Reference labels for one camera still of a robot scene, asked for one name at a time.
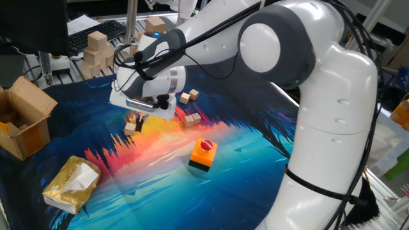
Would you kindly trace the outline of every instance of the wire bundle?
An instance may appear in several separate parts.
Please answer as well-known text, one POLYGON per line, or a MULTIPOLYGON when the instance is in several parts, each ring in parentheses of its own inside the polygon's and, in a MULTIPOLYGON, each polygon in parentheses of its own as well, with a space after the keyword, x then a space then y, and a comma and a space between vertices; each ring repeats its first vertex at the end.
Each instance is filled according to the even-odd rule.
MULTIPOLYGON (((331 4, 341 14, 341 16, 343 17, 345 23, 347 23, 348 26, 351 28, 351 31, 352 31, 352 33, 353 33, 353 35, 354 35, 354 37, 355 37, 355 39, 356 39, 356 41, 358 43, 359 51, 361 53, 367 55, 369 58, 371 58, 374 61, 376 67, 378 68, 378 75, 380 76, 381 81, 383 82, 381 54, 376 49, 376 46, 374 45, 374 41, 372 40, 372 38, 371 38, 370 34, 368 33, 368 31, 365 29, 365 27, 362 25, 362 23, 360 23, 360 21, 356 18, 356 16, 352 13, 352 11, 350 9, 348 9, 343 3, 339 2, 338 0, 324 0, 324 2, 327 2, 327 3, 331 4), (376 52, 376 58, 375 59, 374 59, 374 57, 372 55, 371 47, 373 47, 373 49, 376 52)), ((380 93, 378 93, 378 95, 377 95, 377 97, 381 101, 381 105, 380 105, 379 109, 377 108, 377 106, 375 106, 375 108, 374 108, 372 122, 371 122, 371 126, 369 128, 369 133, 368 133, 368 137, 367 137, 367 140, 366 140, 366 145, 365 145, 365 148, 364 148, 364 152, 363 152, 360 164, 358 166, 357 173, 355 174, 354 179, 352 180, 351 185, 350 185, 350 187, 349 187, 349 189, 348 189, 348 191, 346 193, 347 196, 351 195, 354 188, 357 186, 357 183, 359 182, 359 179, 360 179, 362 173, 364 172, 366 163, 368 161, 369 154, 371 152, 373 137, 374 137, 374 133, 375 133, 376 120, 378 119, 379 113, 381 112, 381 108, 382 108, 383 92, 384 92, 384 90, 382 89, 380 91, 380 93)), ((335 222, 335 220, 337 220, 337 222, 335 224, 334 229, 339 229, 339 227, 341 225, 342 216, 345 215, 346 204, 347 204, 347 202, 343 201, 339 205, 337 211, 334 213, 334 216, 331 218, 330 222, 325 226, 324 230, 328 230, 331 227, 331 225, 335 222)))

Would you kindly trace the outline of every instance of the robotic arm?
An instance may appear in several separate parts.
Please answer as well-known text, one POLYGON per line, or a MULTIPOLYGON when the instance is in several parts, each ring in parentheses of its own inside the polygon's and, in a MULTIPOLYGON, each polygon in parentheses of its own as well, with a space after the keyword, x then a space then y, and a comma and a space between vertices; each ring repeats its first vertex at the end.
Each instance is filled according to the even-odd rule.
MULTIPOLYGON (((258 7, 259 1, 213 0, 167 34, 142 37, 137 58, 149 62, 183 48, 253 6, 258 7)), ((311 190, 289 175, 346 194, 359 167, 375 107, 377 71, 368 57, 339 46, 343 29, 339 12, 322 1, 267 4, 156 65, 138 72, 121 67, 112 83, 110 100, 128 109, 172 119, 174 93, 184 87, 184 66, 195 64, 191 58, 200 64, 218 63, 238 52, 238 58, 266 80, 284 89, 299 86, 302 99, 287 169, 290 173, 284 175, 274 205, 257 229, 324 229, 341 201, 311 190)), ((135 66, 134 60, 128 65, 135 66)))

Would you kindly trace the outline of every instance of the keyboard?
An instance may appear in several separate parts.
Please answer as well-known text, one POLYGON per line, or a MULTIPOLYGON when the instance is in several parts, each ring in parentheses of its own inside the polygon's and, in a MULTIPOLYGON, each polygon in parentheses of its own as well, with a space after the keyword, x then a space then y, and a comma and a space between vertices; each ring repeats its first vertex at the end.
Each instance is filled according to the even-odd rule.
POLYGON ((127 32, 127 28, 115 20, 110 20, 83 31, 79 31, 78 33, 71 34, 68 37, 68 51, 70 56, 76 56, 78 53, 86 49, 88 47, 88 35, 95 31, 107 35, 108 41, 111 41, 124 35, 127 32))

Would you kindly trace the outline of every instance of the cardboard box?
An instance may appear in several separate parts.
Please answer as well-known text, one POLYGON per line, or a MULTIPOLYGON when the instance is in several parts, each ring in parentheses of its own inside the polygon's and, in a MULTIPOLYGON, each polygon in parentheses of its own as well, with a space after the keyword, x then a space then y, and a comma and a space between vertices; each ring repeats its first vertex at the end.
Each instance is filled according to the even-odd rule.
POLYGON ((57 102, 24 77, 5 91, 0 87, 0 114, 16 112, 28 126, 23 131, 0 130, 0 146, 25 160, 50 142, 47 118, 57 102))

